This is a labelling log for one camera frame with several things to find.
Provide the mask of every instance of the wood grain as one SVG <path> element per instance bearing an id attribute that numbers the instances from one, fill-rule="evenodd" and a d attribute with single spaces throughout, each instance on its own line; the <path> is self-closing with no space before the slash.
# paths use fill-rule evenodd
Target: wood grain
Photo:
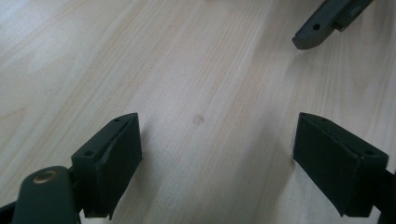
<path id="1" fill-rule="evenodd" d="M 138 112 L 144 160 L 111 223 L 376 223 L 340 218 L 290 153 L 304 111 L 396 169 L 396 3 L 299 51 L 320 2 L 0 1 L 1 204 Z"/>

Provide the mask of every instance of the dark green plastic part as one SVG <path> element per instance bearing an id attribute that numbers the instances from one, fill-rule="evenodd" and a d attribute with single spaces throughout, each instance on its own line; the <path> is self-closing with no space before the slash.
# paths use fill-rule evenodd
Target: dark green plastic part
<path id="1" fill-rule="evenodd" d="M 79 223 L 66 168 L 49 167 L 23 180 L 12 224 L 27 223 Z"/>
<path id="2" fill-rule="evenodd" d="M 136 113 L 110 121 L 72 156 L 78 203 L 86 217 L 111 219 L 141 160 Z"/>
<path id="3" fill-rule="evenodd" d="M 341 216 L 368 217 L 389 157 L 337 124 L 301 113 L 293 158 Z"/>
<path id="4" fill-rule="evenodd" d="M 325 0 L 292 39 L 297 49 L 312 49 L 333 31 L 344 31 L 373 0 Z"/>

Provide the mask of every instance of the black plastic piece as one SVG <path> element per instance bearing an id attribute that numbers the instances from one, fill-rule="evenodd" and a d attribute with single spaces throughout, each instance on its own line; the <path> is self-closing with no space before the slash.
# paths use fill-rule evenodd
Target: black plastic piece
<path id="1" fill-rule="evenodd" d="M 73 166 L 54 166 L 26 177 L 15 203 L 0 208 L 0 224 L 79 223 L 112 218 L 120 197 L 142 160 L 136 113 L 110 121 L 73 156 Z"/>
<path id="2" fill-rule="evenodd" d="M 396 175 L 385 172 L 375 193 L 374 206 L 382 212 L 378 224 L 396 223 Z"/>
<path id="3" fill-rule="evenodd" d="M 334 29 L 344 31 L 373 0 L 326 0 L 292 39 L 297 49 L 312 49 Z"/>
<path id="4" fill-rule="evenodd" d="M 341 216 L 368 217 L 389 157 L 335 123 L 301 113 L 293 158 Z"/>
<path id="5" fill-rule="evenodd" d="M 142 160 L 137 114 L 110 121 L 73 156 L 78 197 L 86 217 L 110 219 Z"/>
<path id="6" fill-rule="evenodd" d="M 54 166 L 26 177 L 12 223 L 79 223 L 67 169 Z"/>
<path id="7" fill-rule="evenodd" d="M 12 222 L 12 217 L 14 216 L 15 202 L 9 203 L 0 208 L 0 223 L 9 224 Z"/>

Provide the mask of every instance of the screw hole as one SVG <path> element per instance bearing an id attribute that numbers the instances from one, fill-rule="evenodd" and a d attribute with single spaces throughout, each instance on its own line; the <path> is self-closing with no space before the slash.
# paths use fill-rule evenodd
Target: screw hole
<path id="1" fill-rule="evenodd" d="M 33 183 L 35 184 L 47 183 L 51 181 L 56 176 L 56 174 L 57 174 L 56 171 L 51 171 L 51 170 L 40 173 L 37 176 L 35 176 L 35 178 L 33 179 Z"/>
<path id="2" fill-rule="evenodd" d="M 90 150 L 88 150 L 88 151 L 86 151 L 86 152 L 84 153 L 84 156 L 91 156 L 91 155 L 93 155 L 93 152 L 90 151 Z"/>
<path id="3" fill-rule="evenodd" d="M 313 27 L 312 27 L 312 29 L 314 29 L 314 30 L 319 30 L 320 29 L 320 24 L 315 24 Z"/>
<path id="4" fill-rule="evenodd" d="M 364 153 L 369 155 L 369 156 L 374 156 L 375 155 L 375 153 L 373 151 L 370 151 L 370 150 L 365 150 Z"/>

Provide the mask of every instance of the wooden floor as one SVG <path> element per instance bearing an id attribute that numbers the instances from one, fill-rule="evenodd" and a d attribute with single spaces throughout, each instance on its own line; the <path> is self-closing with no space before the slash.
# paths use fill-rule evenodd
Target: wooden floor
<path id="1" fill-rule="evenodd" d="M 144 159 L 111 223 L 376 223 L 340 217 L 290 154 L 304 111 L 395 171 L 396 2 L 297 50 L 321 2 L 0 1 L 1 205 L 138 112 Z"/>

